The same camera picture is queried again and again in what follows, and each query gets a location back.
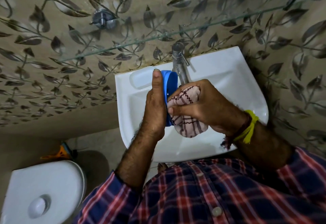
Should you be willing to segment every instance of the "shirt sleeve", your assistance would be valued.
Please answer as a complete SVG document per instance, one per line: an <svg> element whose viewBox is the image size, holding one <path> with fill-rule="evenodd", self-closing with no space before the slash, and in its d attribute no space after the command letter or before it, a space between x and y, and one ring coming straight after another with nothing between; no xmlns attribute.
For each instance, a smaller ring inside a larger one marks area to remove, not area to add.
<svg viewBox="0 0 326 224"><path fill-rule="evenodd" d="M326 210L326 160L297 147L289 163L277 174L296 197Z"/></svg>
<svg viewBox="0 0 326 224"><path fill-rule="evenodd" d="M112 171L108 179L84 200L74 224L127 223L138 205L140 195Z"/></svg>

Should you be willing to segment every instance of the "checkered cloth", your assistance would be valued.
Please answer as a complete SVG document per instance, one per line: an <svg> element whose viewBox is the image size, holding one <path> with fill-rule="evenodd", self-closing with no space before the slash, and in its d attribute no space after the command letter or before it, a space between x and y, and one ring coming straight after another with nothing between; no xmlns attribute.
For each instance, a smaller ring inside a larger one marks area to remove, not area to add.
<svg viewBox="0 0 326 224"><path fill-rule="evenodd" d="M187 161L154 176L141 195L112 172L73 223L326 223L325 168L302 148L266 175L241 160Z"/></svg>
<svg viewBox="0 0 326 224"><path fill-rule="evenodd" d="M201 91L197 86L190 86L184 89L178 96L174 96L169 100L167 108L174 105L187 105L195 103L199 100ZM172 116L171 123L174 125L176 131L184 137L195 137L208 129L208 125L199 122L190 116Z"/></svg>

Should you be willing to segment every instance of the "tap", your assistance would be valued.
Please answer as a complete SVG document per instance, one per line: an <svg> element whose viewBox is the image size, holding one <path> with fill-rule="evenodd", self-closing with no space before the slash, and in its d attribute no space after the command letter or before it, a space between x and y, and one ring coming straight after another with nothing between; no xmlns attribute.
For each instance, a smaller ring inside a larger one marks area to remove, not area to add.
<svg viewBox="0 0 326 224"><path fill-rule="evenodd" d="M172 45L172 58L173 71L178 74L181 85L189 83L185 65L189 66L190 64L185 58L185 45L182 42L176 42Z"/></svg>

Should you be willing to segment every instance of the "blue plastic object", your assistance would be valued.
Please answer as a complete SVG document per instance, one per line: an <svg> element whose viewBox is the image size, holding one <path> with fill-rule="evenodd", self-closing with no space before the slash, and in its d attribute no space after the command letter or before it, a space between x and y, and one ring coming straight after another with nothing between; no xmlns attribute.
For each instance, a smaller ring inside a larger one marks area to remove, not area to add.
<svg viewBox="0 0 326 224"><path fill-rule="evenodd" d="M178 75L173 71L161 71L163 76L163 93L165 105L168 104L167 100L178 88ZM167 114L165 127L173 125L170 120L170 115Z"/></svg>

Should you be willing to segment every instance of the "sink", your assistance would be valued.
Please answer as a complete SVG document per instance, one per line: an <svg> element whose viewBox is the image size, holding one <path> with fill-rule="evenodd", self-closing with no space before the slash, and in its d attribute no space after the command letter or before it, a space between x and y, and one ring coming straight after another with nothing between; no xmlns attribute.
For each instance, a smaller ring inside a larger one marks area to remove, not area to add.
<svg viewBox="0 0 326 224"><path fill-rule="evenodd" d="M240 108L252 110L262 123L268 121L268 108L264 96L242 56L239 47L188 58L190 81L208 79L229 101ZM156 66L159 70L171 70L172 62ZM129 81L133 72L115 76L119 126L122 140L129 147L142 121L146 95L151 86L135 89ZM155 162L178 162L214 156L227 152L220 144L224 135L209 128L194 138L178 134L173 126L165 128L165 136L157 143Z"/></svg>

